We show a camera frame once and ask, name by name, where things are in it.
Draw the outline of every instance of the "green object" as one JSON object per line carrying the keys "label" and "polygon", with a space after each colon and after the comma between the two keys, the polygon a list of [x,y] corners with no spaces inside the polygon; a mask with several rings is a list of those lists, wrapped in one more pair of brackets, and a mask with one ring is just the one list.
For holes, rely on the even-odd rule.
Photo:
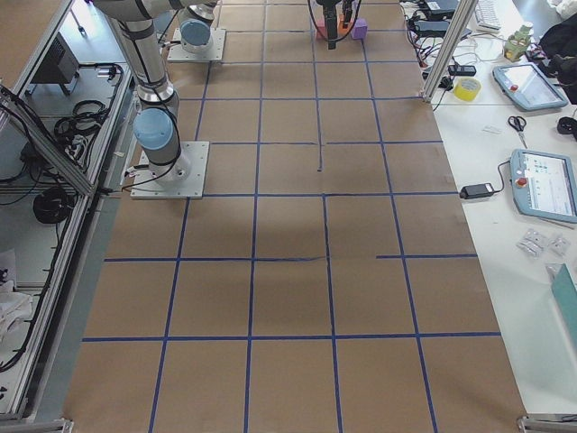
{"label": "green object", "polygon": [[531,44],[532,23],[523,23],[521,28],[511,34],[505,42],[503,55],[511,60],[518,61]]}
{"label": "green object", "polygon": [[552,289],[573,345],[577,348],[577,289],[575,289],[567,265],[564,264],[561,267],[553,281]]}

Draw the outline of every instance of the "white table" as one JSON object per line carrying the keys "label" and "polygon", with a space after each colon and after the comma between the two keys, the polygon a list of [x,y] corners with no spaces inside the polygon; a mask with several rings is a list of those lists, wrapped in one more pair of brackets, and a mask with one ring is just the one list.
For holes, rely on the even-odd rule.
{"label": "white table", "polygon": [[[511,0],[496,1],[503,24],[502,35],[518,28],[522,19]],[[471,103],[452,93],[444,95],[435,110],[457,187],[491,182],[500,187],[497,166],[522,148],[517,132],[507,125],[510,115],[527,120],[527,146],[531,150],[567,155],[577,163],[577,142],[572,136],[556,132],[562,115],[571,116],[576,106],[563,110],[523,113],[500,91],[490,72],[499,64],[502,42],[494,38],[478,40],[476,53],[485,60],[475,62],[481,92]],[[455,54],[472,52],[471,43],[461,44]],[[461,64],[471,64],[475,56],[459,56]],[[437,91],[432,105],[442,95]],[[490,126],[500,133],[483,131]],[[508,184],[505,190],[482,201],[464,201],[463,209],[479,255],[493,307],[499,321],[509,360],[521,398],[528,413],[577,413],[577,349],[564,327],[563,319],[551,292],[546,263],[567,263],[577,274],[577,230],[560,227],[530,216],[520,215],[513,203]],[[529,258],[516,247],[528,228],[545,235],[562,234],[571,241],[566,257],[546,252],[538,259]]]}

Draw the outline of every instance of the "yellow tape roll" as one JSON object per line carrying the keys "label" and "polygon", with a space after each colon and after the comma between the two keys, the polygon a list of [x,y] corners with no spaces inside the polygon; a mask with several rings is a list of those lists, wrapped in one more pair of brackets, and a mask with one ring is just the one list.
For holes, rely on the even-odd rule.
{"label": "yellow tape roll", "polygon": [[463,101],[472,101],[481,91],[481,83],[475,78],[461,78],[454,88],[454,95]]}

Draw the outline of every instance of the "brown table surface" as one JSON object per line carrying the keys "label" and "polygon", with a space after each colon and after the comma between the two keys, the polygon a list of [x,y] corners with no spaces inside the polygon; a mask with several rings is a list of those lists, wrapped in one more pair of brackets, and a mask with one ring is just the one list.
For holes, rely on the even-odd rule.
{"label": "brown table surface", "polygon": [[3,85],[13,88],[65,3],[69,0],[0,0],[0,78]]}

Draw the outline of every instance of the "bottle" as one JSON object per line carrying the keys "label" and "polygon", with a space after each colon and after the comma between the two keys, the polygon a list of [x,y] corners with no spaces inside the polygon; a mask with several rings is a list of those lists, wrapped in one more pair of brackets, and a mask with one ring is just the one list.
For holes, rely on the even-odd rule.
{"label": "bottle", "polygon": [[531,44],[532,31],[533,23],[523,23],[519,30],[508,37],[503,48],[503,55],[511,61],[519,61]]}

